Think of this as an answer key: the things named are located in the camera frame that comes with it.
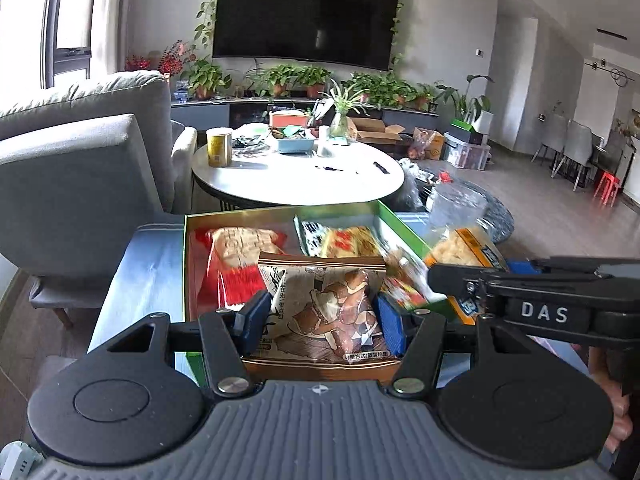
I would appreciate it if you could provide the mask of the orange yellow snack pack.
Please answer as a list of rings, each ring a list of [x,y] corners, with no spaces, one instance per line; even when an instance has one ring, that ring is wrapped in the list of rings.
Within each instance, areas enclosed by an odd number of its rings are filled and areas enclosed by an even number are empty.
[[[446,272],[444,268],[473,268],[505,271],[506,260],[489,234],[478,224],[454,228],[444,226],[428,232],[430,248],[424,262],[427,285],[432,292],[445,295],[454,313],[464,325],[474,325],[477,315],[484,312],[480,300],[466,288],[462,274]]]

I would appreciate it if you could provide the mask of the light blue tray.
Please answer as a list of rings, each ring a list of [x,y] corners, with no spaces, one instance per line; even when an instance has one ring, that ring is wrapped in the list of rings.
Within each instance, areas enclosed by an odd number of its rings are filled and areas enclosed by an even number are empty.
[[[282,155],[308,154],[314,150],[314,138],[283,138],[278,141],[278,153]]]

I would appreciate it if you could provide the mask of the red flower decoration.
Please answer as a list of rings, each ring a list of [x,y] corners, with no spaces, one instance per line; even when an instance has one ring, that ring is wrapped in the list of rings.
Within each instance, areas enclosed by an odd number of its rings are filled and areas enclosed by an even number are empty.
[[[128,72],[157,70],[163,76],[171,78],[181,75],[186,66],[194,62],[195,59],[193,44],[178,40],[160,54],[132,54],[127,56],[125,70],[128,70]]]

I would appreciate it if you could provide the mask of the round white table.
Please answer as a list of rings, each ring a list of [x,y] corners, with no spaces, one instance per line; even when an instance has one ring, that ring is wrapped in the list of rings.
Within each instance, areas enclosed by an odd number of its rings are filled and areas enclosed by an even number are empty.
[[[404,170],[386,153],[363,143],[329,147],[329,155],[285,155],[269,150],[235,154],[228,167],[209,166],[205,148],[192,158],[204,191],[224,200],[278,206],[367,203],[397,192]]]

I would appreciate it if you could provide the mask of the clear-wrapped bread slice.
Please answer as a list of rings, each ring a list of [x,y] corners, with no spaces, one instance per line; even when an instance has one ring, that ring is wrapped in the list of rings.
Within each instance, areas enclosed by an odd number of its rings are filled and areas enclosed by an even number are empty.
[[[449,307],[448,299],[433,292],[427,284],[425,263],[401,248],[390,250],[385,256],[386,278],[381,292],[390,296],[406,311],[427,308],[443,311]]]

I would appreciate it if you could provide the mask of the wall television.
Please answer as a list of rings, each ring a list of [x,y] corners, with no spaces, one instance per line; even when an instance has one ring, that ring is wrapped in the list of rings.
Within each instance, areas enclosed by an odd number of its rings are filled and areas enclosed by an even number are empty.
[[[216,58],[286,58],[386,70],[399,0],[217,0]]]

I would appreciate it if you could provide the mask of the brown mushroom snack bag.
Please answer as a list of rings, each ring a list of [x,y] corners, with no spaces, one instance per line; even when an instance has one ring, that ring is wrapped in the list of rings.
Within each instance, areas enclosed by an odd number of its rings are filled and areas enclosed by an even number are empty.
[[[263,252],[257,266],[272,300],[262,340],[243,358],[253,375],[390,381],[399,361],[387,349],[374,307],[386,278],[382,257]]]

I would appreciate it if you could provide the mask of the red stool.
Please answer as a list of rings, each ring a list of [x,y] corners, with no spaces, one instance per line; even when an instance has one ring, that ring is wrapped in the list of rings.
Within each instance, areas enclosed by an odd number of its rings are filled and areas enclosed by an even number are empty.
[[[620,190],[620,179],[615,174],[605,171],[600,177],[596,192],[593,197],[600,200],[603,206],[612,207],[615,204],[618,191]]]

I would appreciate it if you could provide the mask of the red round-cracker bag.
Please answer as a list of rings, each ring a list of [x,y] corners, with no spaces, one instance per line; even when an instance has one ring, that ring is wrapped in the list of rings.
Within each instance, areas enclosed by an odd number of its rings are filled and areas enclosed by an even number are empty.
[[[240,310],[265,289],[259,256],[283,254],[288,238],[280,231],[257,228],[197,229],[195,241],[206,251],[204,276],[198,291],[202,311]]]

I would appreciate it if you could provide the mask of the green cardboard box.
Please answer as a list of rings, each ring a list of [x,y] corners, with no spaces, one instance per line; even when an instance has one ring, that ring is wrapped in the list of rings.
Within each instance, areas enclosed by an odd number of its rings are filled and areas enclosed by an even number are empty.
[[[198,299],[205,280],[208,243],[205,232],[221,228],[272,229],[285,235],[284,251],[290,255],[308,252],[304,221],[318,222],[331,228],[366,226],[388,247],[400,247],[425,261],[431,244],[416,232],[416,220],[402,220],[382,202],[333,206],[289,206],[234,210],[216,214],[192,214],[184,220],[183,230],[183,314],[195,321],[207,309],[221,304],[206,292]],[[387,384],[399,366],[398,359],[385,358],[371,364],[306,364],[302,361],[245,358],[247,370],[257,380],[377,380]]]

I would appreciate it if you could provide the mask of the spider plant in vase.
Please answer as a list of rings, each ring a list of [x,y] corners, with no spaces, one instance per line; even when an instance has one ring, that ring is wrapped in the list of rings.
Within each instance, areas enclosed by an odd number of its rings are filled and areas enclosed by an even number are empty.
[[[334,144],[348,145],[352,140],[347,116],[351,110],[357,114],[364,112],[363,95],[364,91],[358,87],[358,84],[344,86],[335,79],[330,79],[328,90],[323,92],[323,96],[326,102],[334,107],[334,117],[329,128],[329,138]]]

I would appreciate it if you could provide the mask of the clear plastic storage bin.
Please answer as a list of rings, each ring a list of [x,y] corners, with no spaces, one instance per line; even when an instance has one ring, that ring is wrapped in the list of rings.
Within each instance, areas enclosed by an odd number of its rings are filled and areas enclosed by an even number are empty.
[[[490,159],[490,146],[466,143],[445,133],[442,159],[457,169],[484,170]]]

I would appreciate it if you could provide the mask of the yellow tin can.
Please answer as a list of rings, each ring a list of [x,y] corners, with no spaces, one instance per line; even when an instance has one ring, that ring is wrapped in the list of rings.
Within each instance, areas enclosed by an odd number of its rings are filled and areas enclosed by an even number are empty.
[[[206,131],[206,153],[209,167],[228,167],[232,163],[231,128],[217,127]]]

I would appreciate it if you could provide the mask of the yellow rice cracker pack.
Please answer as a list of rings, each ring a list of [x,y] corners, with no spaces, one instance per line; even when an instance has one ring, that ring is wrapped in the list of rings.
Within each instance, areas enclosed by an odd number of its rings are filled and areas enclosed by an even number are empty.
[[[377,257],[381,255],[378,242],[366,226],[328,229],[323,237],[321,258]]]

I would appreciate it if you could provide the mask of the round dark marble table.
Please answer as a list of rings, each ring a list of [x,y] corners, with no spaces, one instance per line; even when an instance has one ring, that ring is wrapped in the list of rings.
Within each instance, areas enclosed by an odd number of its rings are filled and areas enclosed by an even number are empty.
[[[420,205],[396,216],[424,240],[445,228],[479,226],[494,244],[509,239],[515,229],[510,210],[484,188],[462,179],[449,182],[416,179]]]

